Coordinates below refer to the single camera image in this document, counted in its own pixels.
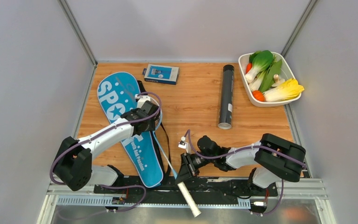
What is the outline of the blue racket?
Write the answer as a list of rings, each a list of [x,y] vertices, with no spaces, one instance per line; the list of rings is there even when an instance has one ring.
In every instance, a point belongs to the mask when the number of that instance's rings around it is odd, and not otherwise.
[[[171,168],[174,171],[174,177],[177,177],[177,173],[176,171],[173,169],[171,162],[169,161],[168,156],[165,154],[162,146],[160,145],[159,142],[157,142],[157,145],[160,149],[160,151],[162,152],[163,156],[165,157],[169,168]],[[192,198],[190,192],[188,191],[186,185],[184,184],[184,182],[180,182],[177,184],[181,194],[183,195],[184,199],[186,200],[187,204],[189,205],[189,208],[193,214],[194,217],[197,217],[201,214],[201,211],[199,210],[198,206],[196,205],[194,199]]]

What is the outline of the blue racket bag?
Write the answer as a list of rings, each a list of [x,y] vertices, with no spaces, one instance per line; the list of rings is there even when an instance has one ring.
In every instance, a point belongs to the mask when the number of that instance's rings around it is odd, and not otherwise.
[[[135,95],[145,92],[143,84],[128,72],[116,72],[104,78],[97,88],[100,106],[109,123],[137,107]],[[147,188],[162,184],[164,165],[155,132],[125,139],[121,144]]]

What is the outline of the black shuttlecock tube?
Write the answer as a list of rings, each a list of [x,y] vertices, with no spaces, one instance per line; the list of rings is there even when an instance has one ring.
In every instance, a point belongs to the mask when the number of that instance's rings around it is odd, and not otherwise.
[[[218,127],[224,130],[232,127],[234,66],[223,66]]]

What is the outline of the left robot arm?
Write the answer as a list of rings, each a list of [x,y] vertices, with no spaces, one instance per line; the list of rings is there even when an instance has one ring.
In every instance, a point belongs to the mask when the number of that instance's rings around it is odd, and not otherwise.
[[[65,138],[50,169],[51,181],[78,191],[89,184],[107,187],[119,193],[124,181],[112,166],[94,166],[93,160],[111,146],[144,132],[154,131],[160,107],[151,100],[125,112],[114,123],[89,136]]]

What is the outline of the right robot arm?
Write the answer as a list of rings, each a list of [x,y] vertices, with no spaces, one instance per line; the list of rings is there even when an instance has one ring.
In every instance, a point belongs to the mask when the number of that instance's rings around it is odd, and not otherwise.
[[[179,147],[187,152],[181,154],[176,184],[198,176],[199,169],[208,164],[224,172],[258,164],[249,174],[247,188],[251,194],[259,195],[278,180],[298,182],[307,167],[305,148],[270,133],[244,147],[221,147],[204,135],[197,141],[198,150],[193,148],[190,138],[183,136]]]

